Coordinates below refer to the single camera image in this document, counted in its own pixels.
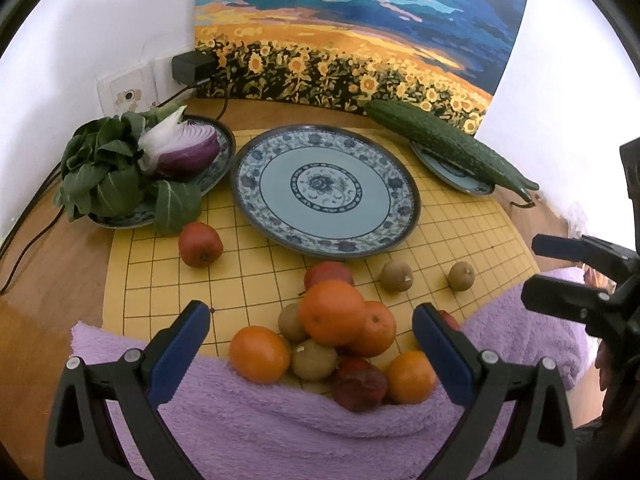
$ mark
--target orange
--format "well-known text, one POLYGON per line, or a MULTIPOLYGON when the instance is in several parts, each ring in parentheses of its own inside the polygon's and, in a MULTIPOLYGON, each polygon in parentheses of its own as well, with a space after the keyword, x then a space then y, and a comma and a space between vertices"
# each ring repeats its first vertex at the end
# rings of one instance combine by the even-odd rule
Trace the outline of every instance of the orange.
POLYGON ((312 339, 325 346, 348 345, 364 329, 364 298, 349 283, 316 283, 300 302, 298 319, 312 339))
POLYGON ((257 384, 278 381, 290 364, 284 341, 263 326, 246 326, 231 339, 229 362, 245 379, 257 384))
POLYGON ((438 378, 424 352, 400 354, 385 370, 387 395, 399 404, 418 404, 431 395, 438 378))
POLYGON ((364 330, 347 350, 362 357, 375 357, 387 350, 396 338, 396 318, 379 301, 365 301, 367 318, 364 330))

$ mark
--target fuzzy purple cloth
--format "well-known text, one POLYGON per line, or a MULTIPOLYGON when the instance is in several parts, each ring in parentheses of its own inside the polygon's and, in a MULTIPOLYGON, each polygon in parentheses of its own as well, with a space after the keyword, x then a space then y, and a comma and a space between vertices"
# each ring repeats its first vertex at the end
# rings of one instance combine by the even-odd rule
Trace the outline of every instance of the fuzzy purple cloth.
MULTIPOLYGON (((547 275, 582 282, 577 268, 547 275)), ((553 357, 570 390, 593 361, 594 340, 581 325, 528 312, 521 290, 516 286, 491 301, 463 331, 479 349, 491 348, 509 362, 535 364, 553 357)), ((88 364, 116 360, 128 348, 144 348, 139 341, 81 323, 72 333, 74 354, 88 364)), ((134 471, 151 478, 118 406, 110 409, 134 471)), ((415 479, 462 413, 440 386, 417 406, 350 413, 313 393, 249 383, 226 361, 207 357, 196 357, 174 399, 159 411, 204 478, 233 480, 415 479)), ((505 407, 472 478, 489 467, 509 415, 510 407, 505 407)))

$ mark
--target kiwi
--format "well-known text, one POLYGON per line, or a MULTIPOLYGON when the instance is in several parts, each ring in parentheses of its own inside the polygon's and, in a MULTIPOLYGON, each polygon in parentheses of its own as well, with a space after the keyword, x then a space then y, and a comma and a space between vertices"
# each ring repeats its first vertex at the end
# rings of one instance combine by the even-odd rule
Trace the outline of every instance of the kiwi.
POLYGON ((293 344, 302 343, 304 340, 309 339, 309 334, 300 323, 298 319, 299 303, 288 304, 282 309, 280 317, 278 318, 278 327, 280 333, 293 344))
POLYGON ((338 352, 313 339, 297 345, 291 354, 291 370, 303 381, 321 381, 338 365, 338 352))
POLYGON ((451 267, 447 279, 451 290, 462 292, 463 290, 469 290, 474 284, 476 272, 470 263, 457 262, 451 267))
POLYGON ((391 260, 382 267, 380 284, 389 292, 404 292, 414 284, 414 272, 409 264, 391 260))

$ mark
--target plate with onion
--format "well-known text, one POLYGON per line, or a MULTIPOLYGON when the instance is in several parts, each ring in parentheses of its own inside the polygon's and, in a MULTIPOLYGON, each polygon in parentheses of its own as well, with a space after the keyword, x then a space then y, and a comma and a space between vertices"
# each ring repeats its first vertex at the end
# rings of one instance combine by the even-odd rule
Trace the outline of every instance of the plate with onion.
MULTIPOLYGON (((145 155, 140 160, 140 167, 158 179, 193 182, 204 196, 229 171, 236 153, 236 139, 231 130, 214 119, 187 114, 183 119, 180 136, 167 140, 163 140, 162 135, 154 136, 143 146, 143 134, 140 148, 145 154, 153 153, 154 156, 145 155)), ((109 229, 142 227, 154 222, 154 202, 144 201, 126 215, 89 216, 93 222, 109 229)))

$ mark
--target power adapter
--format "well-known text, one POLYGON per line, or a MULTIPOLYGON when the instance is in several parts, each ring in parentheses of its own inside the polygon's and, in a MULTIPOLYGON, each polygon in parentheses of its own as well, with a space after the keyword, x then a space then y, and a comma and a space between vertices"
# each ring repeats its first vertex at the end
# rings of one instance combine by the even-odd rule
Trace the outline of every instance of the power adapter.
POLYGON ((190 88, 199 81, 210 78, 218 70, 218 57, 191 50, 174 56, 171 71, 174 80, 190 88))

